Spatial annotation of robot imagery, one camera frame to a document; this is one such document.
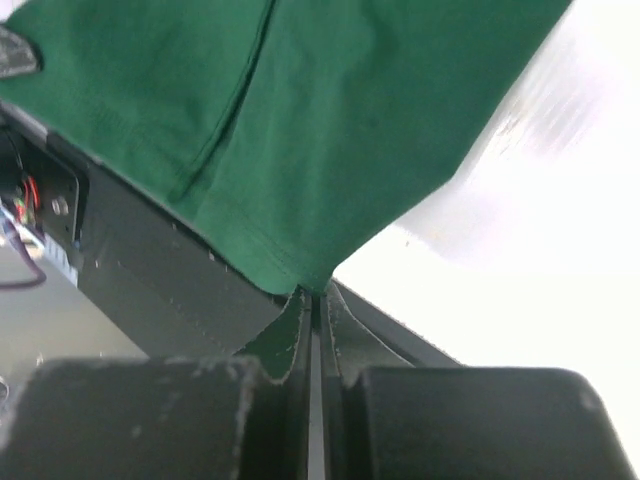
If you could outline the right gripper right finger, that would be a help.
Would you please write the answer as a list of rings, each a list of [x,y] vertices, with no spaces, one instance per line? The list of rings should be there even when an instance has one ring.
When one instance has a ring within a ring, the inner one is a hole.
[[[630,479],[604,404],[557,368],[460,365],[342,293],[319,303],[330,479]]]

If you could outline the dark green t-shirt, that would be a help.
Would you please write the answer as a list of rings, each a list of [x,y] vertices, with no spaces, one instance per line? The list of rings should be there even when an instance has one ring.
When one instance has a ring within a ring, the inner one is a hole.
[[[271,294],[459,169],[565,1],[29,1],[1,97]]]

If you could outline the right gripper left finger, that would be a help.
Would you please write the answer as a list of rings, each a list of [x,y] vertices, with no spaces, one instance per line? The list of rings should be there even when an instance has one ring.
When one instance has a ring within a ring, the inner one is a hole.
[[[303,479],[311,300],[228,358],[68,359],[1,417],[5,479]]]

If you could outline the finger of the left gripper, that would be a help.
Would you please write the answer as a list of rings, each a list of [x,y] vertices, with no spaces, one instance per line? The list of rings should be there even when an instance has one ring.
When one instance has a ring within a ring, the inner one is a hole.
[[[2,79],[31,75],[41,71],[38,49],[25,37],[1,25],[0,44]]]

